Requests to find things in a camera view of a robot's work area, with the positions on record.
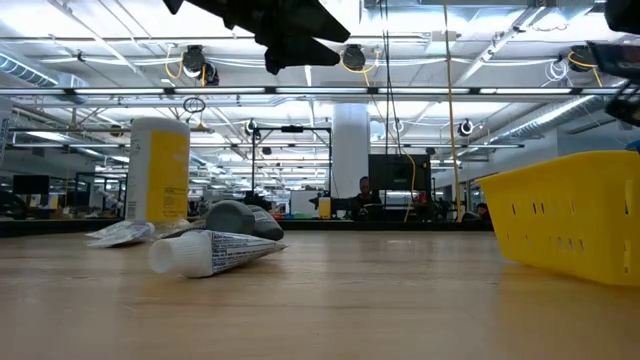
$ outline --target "gray object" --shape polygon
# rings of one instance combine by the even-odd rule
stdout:
[[[215,203],[205,219],[205,229],[234,234],[252,235],[255,217],[245,204],[223,200]]]
[[[275,241],[284,237],[284,231],[271,214],[256,205],[247,205],[247,207],[251,209],[255,217],[253,236]]]

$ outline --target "table surface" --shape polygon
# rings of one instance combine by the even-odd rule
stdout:
[[[148,246],[0,239],[9,359],[633,359],[640,290],[510,263],[488,233],[288,232],[226,274]]]

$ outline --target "yellow basket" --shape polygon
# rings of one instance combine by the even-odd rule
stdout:
[[[595,151],[479,180],[503,255],[640,286],[640,155]]]

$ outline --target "white tube cap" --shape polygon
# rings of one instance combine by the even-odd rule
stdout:
[[[149,265],[158,274],[177,273],[186,277],[213,274],[211,240],[198,233],[158,240],[149,248]]]

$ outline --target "person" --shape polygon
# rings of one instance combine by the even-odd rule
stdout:
[[[367,217],[365,205],[381,203],[379,197],[371,194],[369,177],[363,176],[360,178],[360,193],[351,199],[351,217],[354,220],[364,220]]]
[[[483,221],[491,222],[491,214],[489,213],[489,206],[487,206],[487,204],[478,204],[478,206],[476,206],[476,214],[478,214]]]

